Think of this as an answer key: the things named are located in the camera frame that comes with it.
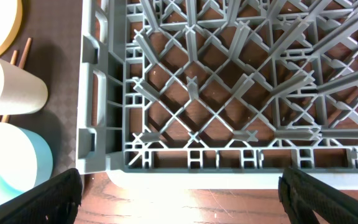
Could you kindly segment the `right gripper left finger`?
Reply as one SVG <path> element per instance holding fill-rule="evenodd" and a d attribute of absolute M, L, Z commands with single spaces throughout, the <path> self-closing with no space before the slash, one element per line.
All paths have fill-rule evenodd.
<path fill-rule="evenodd" d="M 76 168 L 0 205 L 0 223 L 74 223 L 83 184 Z"/>

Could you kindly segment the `blue bowl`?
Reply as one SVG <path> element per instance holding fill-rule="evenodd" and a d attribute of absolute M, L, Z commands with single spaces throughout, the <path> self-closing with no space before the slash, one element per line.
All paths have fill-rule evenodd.
<path fill-rule="evenodd" d="M 0 205 L 47 181 L 52 169 L 52 152 L 43 137 L 0 123 Z"/>

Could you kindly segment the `white paper cup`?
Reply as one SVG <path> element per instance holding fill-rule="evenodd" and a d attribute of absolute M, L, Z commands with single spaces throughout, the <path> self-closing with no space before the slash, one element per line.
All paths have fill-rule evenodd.
<path fill-rule="evenodd" d="M 43 80 L 0 59 L 0 115 L 35 113 L 47 98 Z"/>

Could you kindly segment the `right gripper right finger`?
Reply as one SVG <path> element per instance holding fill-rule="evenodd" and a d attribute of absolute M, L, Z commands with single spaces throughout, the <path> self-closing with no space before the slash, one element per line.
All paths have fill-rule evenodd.
<path fill-rule="evenodd" d="M 291 223 L 358 223 L 358 200 L 299 169 L 283 171 L 278 196 Z"/>

